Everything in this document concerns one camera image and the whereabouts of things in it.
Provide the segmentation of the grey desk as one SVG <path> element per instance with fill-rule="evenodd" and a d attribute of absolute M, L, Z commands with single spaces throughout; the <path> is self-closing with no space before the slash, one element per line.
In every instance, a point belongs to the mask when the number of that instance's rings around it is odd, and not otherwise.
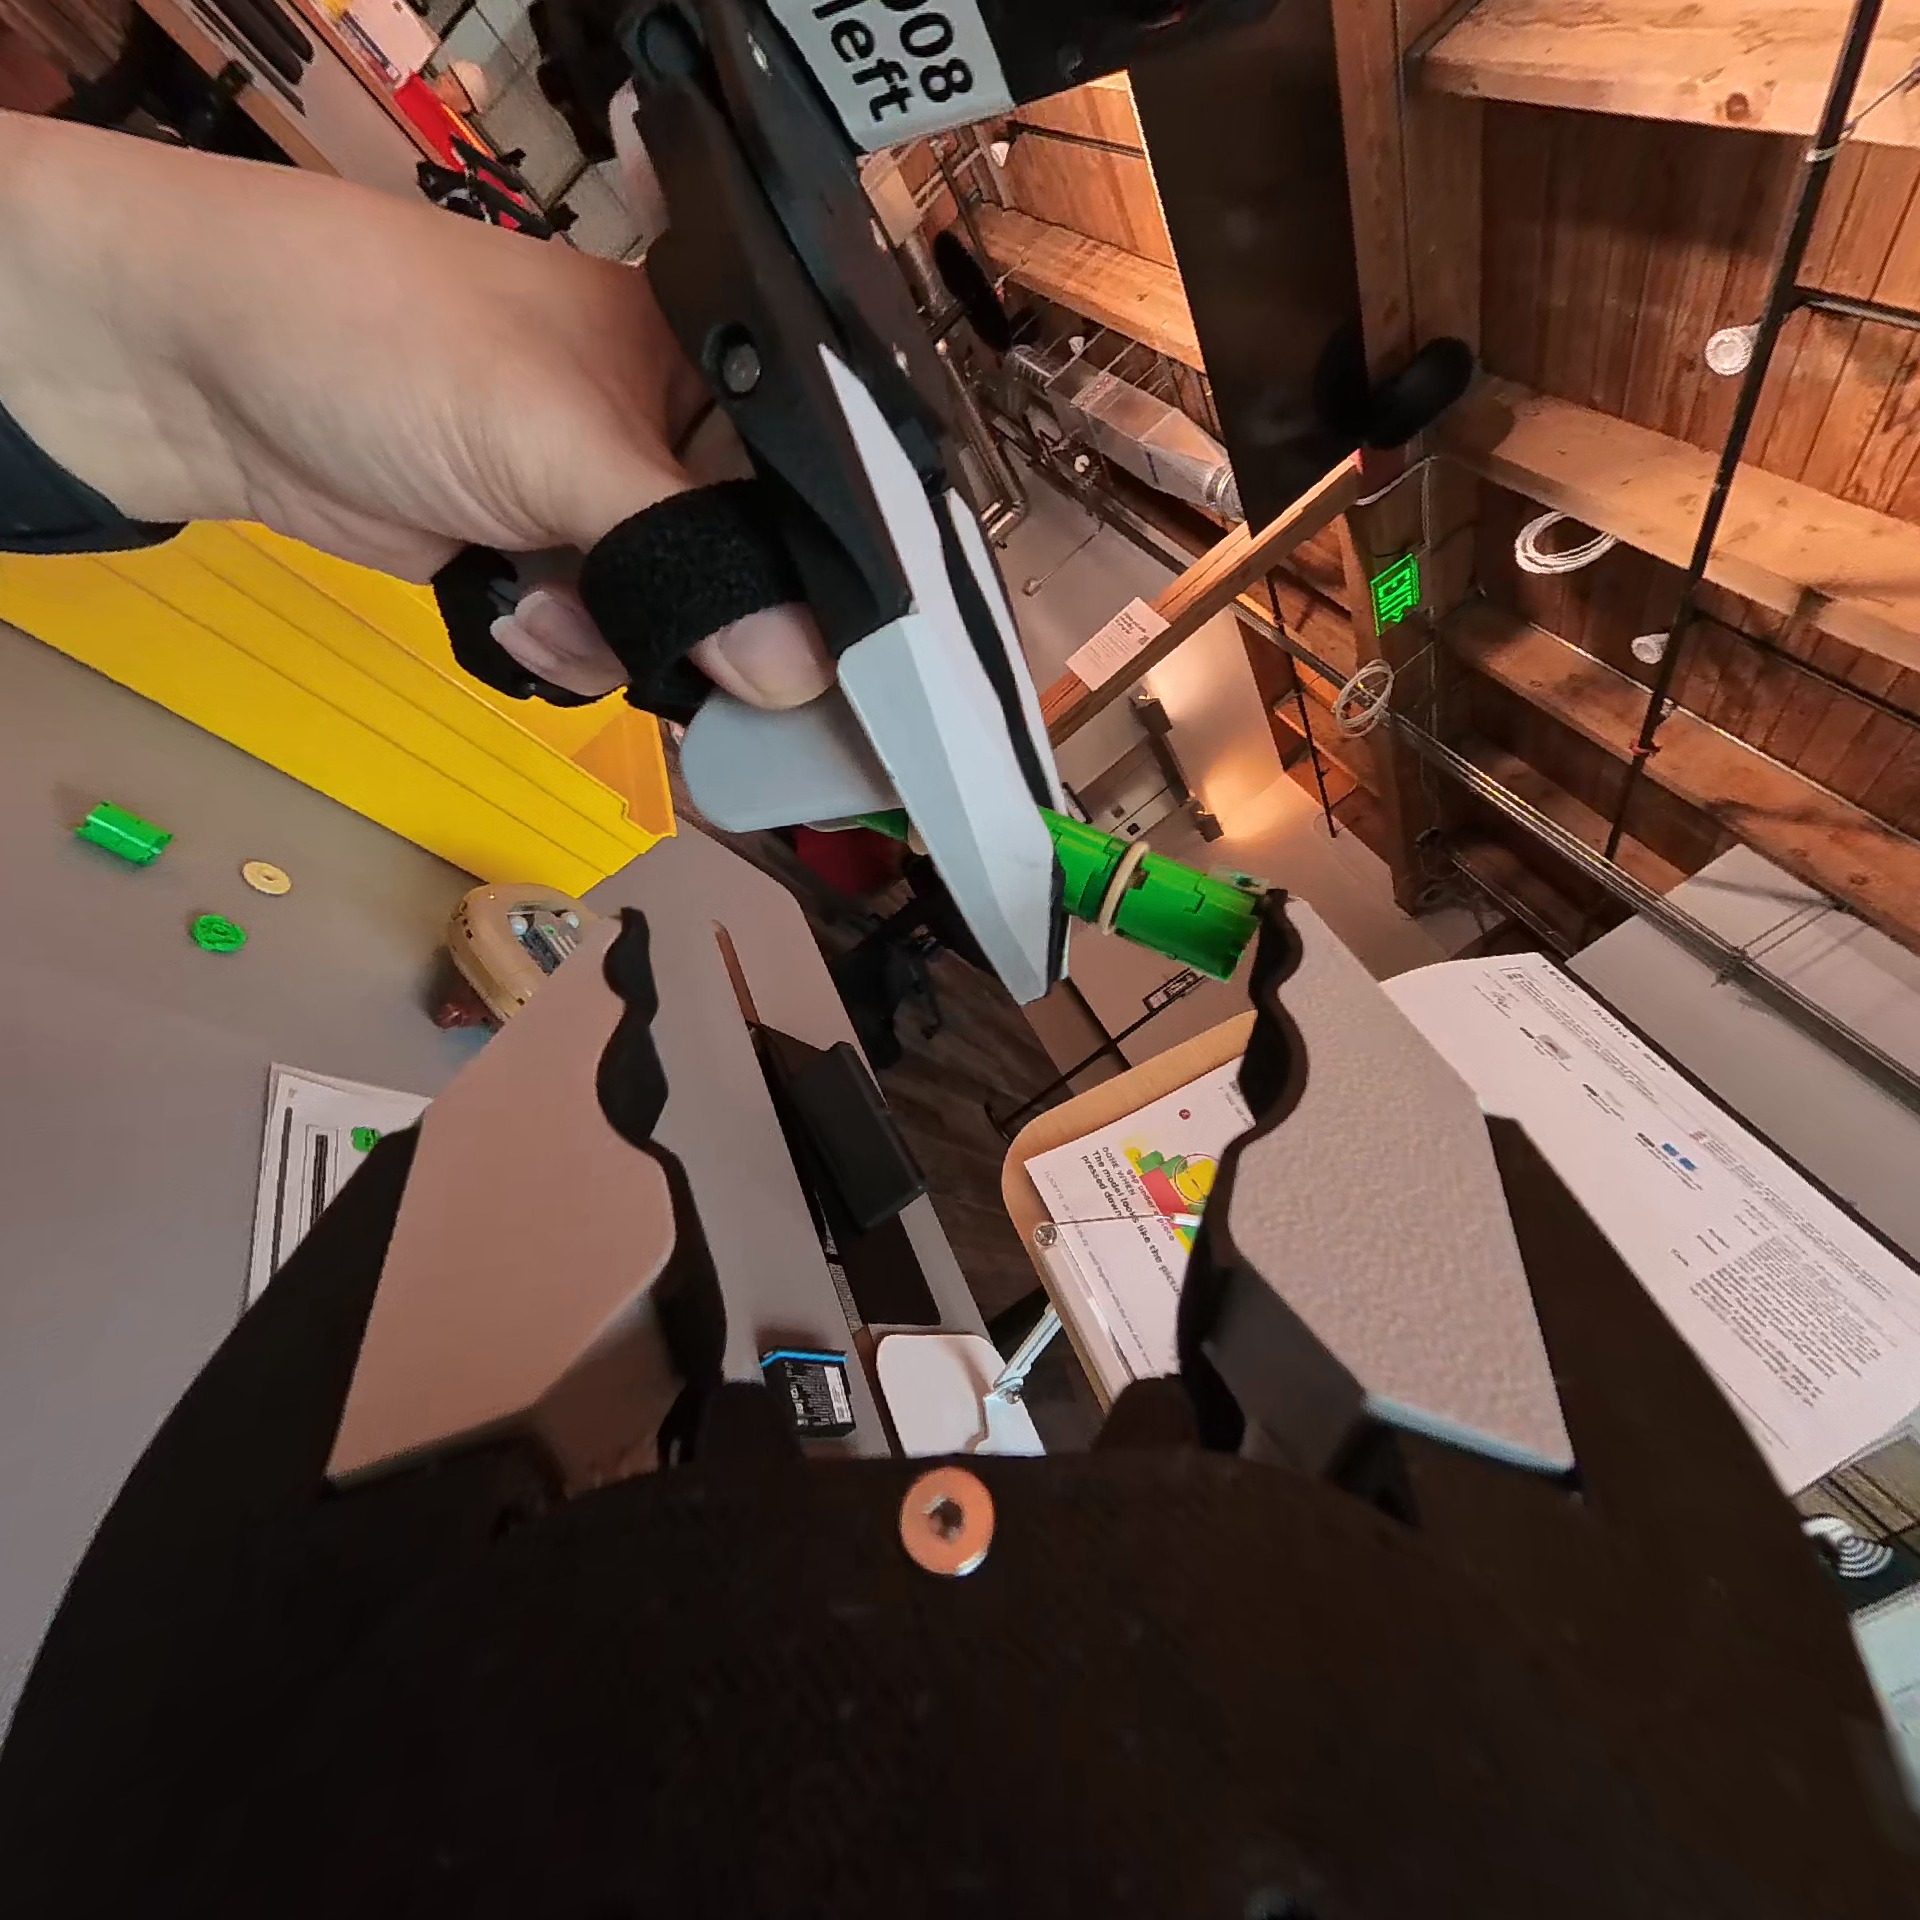
<path fill-rule="evenodd" d="M 426 1013 L 473 876 L 4 628 L 2 1702 L 245 1302 L 274 1065 L 438 1094 Z M 95 801 L 175 833 L 74 839 Z M 197 950 L 193 915 L 249 928 Z"/>

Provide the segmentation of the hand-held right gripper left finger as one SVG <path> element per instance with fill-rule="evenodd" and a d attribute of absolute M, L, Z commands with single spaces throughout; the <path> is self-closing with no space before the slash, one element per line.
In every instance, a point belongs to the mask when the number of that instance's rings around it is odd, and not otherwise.
<path fill-rule="evenodd" d="M 623 909 L 419 1124 L 326 1474 L 528 1443 L 564 1490 L 694 1451 L 729 1310 L 661 1139 L 651 932 Z"/>

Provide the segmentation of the small black box blue label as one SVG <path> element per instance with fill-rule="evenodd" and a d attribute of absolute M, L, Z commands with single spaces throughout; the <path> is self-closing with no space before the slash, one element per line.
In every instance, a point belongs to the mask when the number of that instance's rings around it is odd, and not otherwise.
<path fill-rule="evenodd" d="M 757 1353 L 762 1385 L 805 1444 L 837 1444 L 857 1427 L 852 1355 L 844 1349 L 778 1346 Z"/>

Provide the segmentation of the white paper notice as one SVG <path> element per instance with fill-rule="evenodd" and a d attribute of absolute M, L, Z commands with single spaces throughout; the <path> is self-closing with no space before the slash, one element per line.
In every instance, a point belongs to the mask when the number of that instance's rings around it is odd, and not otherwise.
<path fill-rule="evenodd" d="M 1126 691 L 1139 681 L 1139 657 L 1166 637 L 1168 626 L 1157 604 L 1135 596 L 1068 657 L 1065 672 L 1091 691 L 1108 686 Z"/>

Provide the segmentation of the white printed instruction sheet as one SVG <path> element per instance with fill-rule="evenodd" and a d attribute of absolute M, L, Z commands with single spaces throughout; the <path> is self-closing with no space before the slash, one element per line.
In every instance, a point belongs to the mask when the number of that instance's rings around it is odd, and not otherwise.
<path fill-rule="evenodd" d="M 1698 1090 L 1551 958 L 1383 984 L 1512 1119 L 1803 1493 L 1918 1405 L 1916 1269 Z"/>

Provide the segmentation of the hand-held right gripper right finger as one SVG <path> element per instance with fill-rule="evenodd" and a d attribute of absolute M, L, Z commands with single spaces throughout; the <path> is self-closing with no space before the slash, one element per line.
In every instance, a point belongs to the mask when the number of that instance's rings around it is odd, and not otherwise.
<path fill-rule="evenodd" d="M 1221 1160 L 1176 1322 L 1204 1444 L 1333 1477 L 1379 1429 L 1574 1453 L 1482 1103 L 1306 903 L 1259 902 Z"/>

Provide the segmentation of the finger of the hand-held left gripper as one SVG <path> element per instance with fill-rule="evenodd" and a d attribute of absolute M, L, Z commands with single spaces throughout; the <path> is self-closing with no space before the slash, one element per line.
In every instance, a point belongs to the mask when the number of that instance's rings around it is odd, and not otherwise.
<path fill-rule="evenodd" d="M 926 839 L 964 805 L 1027 794 L 987 672 L 964 632 L 942 555 L 939 507 L 874 397 L 822 351 L 884 538 L 906 577 L 906 611 L 838 657 L 838 686 L 902 808 Z"/>
<path fill-rule="evenodd" d="M 964 632 L 980 669 L 1016 758 L 1029 798 L 1053 810 L 1065 808 L 1058 766 L 1046 739 L 1018 628 L 1007 604 L 995 559 L 970 502 L 952 489 L 939 507 L 942 555 Z"/>

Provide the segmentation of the yellow plastic bin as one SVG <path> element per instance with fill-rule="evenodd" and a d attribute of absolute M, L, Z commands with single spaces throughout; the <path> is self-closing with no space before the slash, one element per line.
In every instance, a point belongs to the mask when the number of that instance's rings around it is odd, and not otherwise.
<path fill-rule="evenodd" d="M 245 521 L 4 555 L 9 623 L 480 880 L 586 898 L 677 831 L 661 725 L 462 674 L 424 585 Z"/>

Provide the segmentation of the black ceiling pipe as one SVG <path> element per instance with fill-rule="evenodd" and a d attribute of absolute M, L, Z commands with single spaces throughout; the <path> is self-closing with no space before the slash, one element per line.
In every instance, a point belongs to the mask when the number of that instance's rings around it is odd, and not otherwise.
<path fill-rule="evenodd" d="M 1709 566 L 1727 517 L 1733 482 L 1747 451 L 1748 432 L 1759 411 L 1764 385 L 1778 349 L 1787 321 L 1803 304 L 1801 269 L 1813 245 L 1813 229 L 1826 195 L 1834 161 L 1849 141 L 1851 127 L 1867 113 L 1856 108 L 1861 76 L 1867 63 L 1872 38 L 1878 31 L 1884 12 L 1882 2 L 1853 5 L 1849 29 L 1834 63 L 1834 76 L 1821 117 L 1813 131 L 1798 174 L 1798 188 L 1789 209 L 1789 224 L 1774 254 L 1774 264 L 1766 284 L 1764 312 L 1756 323 L 1755 343 L 1743 373 L 1743 385 L 1733 403 L 1727 427 L 1727 440 L 1720 445 L 1705 507 L 1702 512 L 1691 560 L 1684 570 L 1683 588 L 1668 621 L 1668 637 L 1661 659 L 1656 664 L 1656 680 L 1647 691 L 1644 713 L 1634 737 L 1623 785 L 1614 805 L 1603 856 L 1614 861 L 1623 843 L 1628 815 L 1634 805 L 1635 790 L 1644 777 L 1647 763 L 1657 748 L 1660 733 L 1672 710 L 1674 681 L 1689 650 L 1689 635 L 1698 611 L 1700 589 L 1709 581 Z"/>

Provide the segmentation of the person's left hand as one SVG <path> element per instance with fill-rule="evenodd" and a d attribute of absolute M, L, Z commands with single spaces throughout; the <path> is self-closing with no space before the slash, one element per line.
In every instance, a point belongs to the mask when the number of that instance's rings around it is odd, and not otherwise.
<path fill-rule="evenodd" d="M 639 269 L 44 114 L 2 161 L 9 555 L 253 521 L 426 584 L 745 473 Z"/>

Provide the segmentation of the open instruction booklet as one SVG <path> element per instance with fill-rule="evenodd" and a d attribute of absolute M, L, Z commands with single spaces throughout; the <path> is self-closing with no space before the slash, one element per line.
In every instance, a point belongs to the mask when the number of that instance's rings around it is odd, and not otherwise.
<path fill-rule="evenodd" d="M 272 1067 L 245 1310 L 262 1299 L 372 1147 L 417 1124 L 428 1103 L 413 1092 Z"/>

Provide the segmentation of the wooden post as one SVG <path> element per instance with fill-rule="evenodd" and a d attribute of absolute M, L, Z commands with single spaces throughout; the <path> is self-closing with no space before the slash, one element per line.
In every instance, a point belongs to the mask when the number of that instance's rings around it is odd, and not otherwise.
<path fill-rule="evenodd" d="M 1160 626 L 1139 647 L 1088 681 L 1081 667 L 1065 672 L 1042 695 L 1049 743 L 1062 746 L 1091 720 L 1119 702 L 1128 688 L 1169 659 L 1211 618 L 1233 611 L 1240 598 L 1263 585 L 1299 547 L 1360 502 L 1367 480 L 1362 455 L 1350 455 L 1263 526 L 1245 525 L 1196 559 L 1152 602 Z"/>

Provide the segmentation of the wall lamp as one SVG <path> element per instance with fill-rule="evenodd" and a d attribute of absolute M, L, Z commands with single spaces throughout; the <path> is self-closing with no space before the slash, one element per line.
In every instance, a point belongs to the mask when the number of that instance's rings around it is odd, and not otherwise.
<path fill-rule="evenodd" d="M 1204 843 L 1223 840 L 1224 831 L 1218 817 L 1188 781 L 1187 766 L 1174 743 L 1174 724 L 1166 705 L 1148 691 L 1135 691 L 1131 695 L 1131 713 L 1139 721 L 1139 729 L 1144 733 L 1155 766 L 1166 781 L 1166 792 L 1174 810 L 1192 825 Z"/>

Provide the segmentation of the green toy bamboo stalk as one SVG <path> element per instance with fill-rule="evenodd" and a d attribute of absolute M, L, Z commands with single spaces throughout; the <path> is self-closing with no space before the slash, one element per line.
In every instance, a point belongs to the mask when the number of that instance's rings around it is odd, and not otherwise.
<path fill-rule="evenodd" d="M 956 822 L 939 818 L 929 840 L 899 806 L 832 828 L 902 843 L 935 938 L 1018 1002 L 1065 977 L 1073 925 L 1227 981 L 1259 923 L 1260 886 L 1114 839 L 1026 794 L 964 805 Z"/>

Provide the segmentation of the black board with knob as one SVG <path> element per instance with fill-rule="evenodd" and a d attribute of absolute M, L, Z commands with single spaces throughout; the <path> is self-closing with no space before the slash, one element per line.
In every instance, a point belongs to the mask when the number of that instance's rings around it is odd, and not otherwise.
<path fill-rule="evenodd" d="M 1453 336 L 1370 372 L 1333 6 L 1181 5 L 1126 73 L 1243 517 L 1458 403 Z"/>

